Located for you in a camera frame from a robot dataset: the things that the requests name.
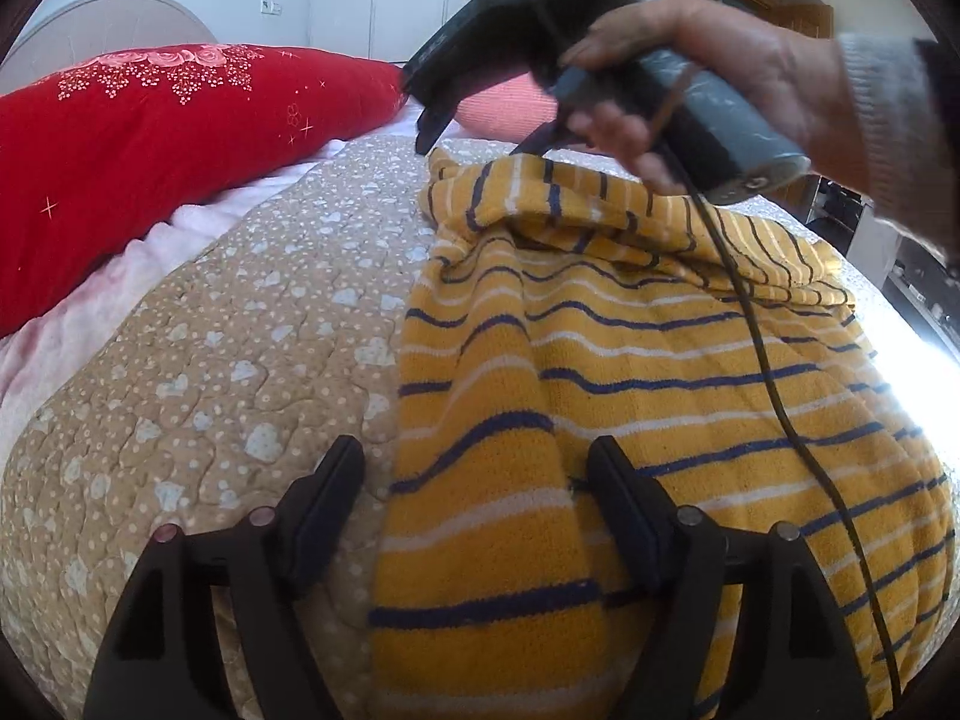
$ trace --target person's arm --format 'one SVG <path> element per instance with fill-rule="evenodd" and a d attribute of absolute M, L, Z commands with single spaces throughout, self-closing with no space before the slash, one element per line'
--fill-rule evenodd
<path fill-rule="evenodd" d="M 882 217 L 960 260 L 960 86 L 938 49 L 818 40 L 718 2 L 655 0 L 604 15 L 563 61 L 598 69 L 659 45 L 733 84 L 809 154 L 816 172 L 872 196 Z M 642 119 L 604 103 L 576 114 L 570 127 L 655 191 L 678 190 L 648 153 Z"/>

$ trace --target headboard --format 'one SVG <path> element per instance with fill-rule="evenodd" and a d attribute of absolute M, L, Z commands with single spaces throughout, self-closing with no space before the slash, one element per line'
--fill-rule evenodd
<path fill-rule="evenodd" d="M 0 95 L 101 53 L 176 43 L 216 43 L 173 0 L 78 0 L 22 35 L 0 65 Z"/>

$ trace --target folded cloth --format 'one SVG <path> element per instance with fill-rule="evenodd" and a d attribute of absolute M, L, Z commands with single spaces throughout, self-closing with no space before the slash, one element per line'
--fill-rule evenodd
<path fill-rule="evenodd" d="M 400 449 L 380 546 L 382 717 L 603 718 L 656 603 L 584 490 L 592 440 L 721 525 L 797 523 L 872 708 L 890 688 L 853 548 L 774 417 L 731 281 L 687 197 L 529 155 L 438 149 L 438 241 L 400 349 Z M 949 587 L 946 477 L 874 369 L 826 244 L 710 211 L 755 298 L 800 435 L 856 515 L 904 680 Z M 723 598 L 694 716 L 719 703 L 739 594 Z"/>

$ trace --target screw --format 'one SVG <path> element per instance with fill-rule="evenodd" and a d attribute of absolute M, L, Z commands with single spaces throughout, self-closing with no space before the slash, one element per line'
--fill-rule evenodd
<path fill-rule="evenodd" d="M 179 533 L 179 528 L 172 522 L 168 522 L 166 525 L 161 525 L 160 528 L 154 531 L 154 541 L 166 544 L 168 541 L 174 541 L 177 533 Z"/>
<path fill-rule="evenodd" d="M 704 521 L 704 513 L 695 506 L 682 506 L 677 509 L 677 519 L 680 525 L 694 528 Z"/>
<path fill-rule="evenodd" d="M 260 506 L 250 512 L 250 524 L 254 528 L 263 528 L 274 521 L 277 511 L 272 506 Z"/>
<path fill-rule="evenodd" d="M 800 538 L 800 528 L 792 522 L 778 522 L 774 530 L 784 541 L 796 541 Z"/>

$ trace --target red pillow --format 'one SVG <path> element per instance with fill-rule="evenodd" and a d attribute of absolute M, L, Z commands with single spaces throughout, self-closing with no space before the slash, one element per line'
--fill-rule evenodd
<path fill-rule="evenodd" d="M 98 56 L 0 97 L 0 338 L 187 202 L 390 122 L 392 65 L 314 49 Z"/>
<path fill-rule="evenodd" d="M 519 143 L 556 117 L 557 100 L 539 88 L 530 74 L 525 74 L 467 98 L 460 103 L 454 118 L 470 135 Z"/>

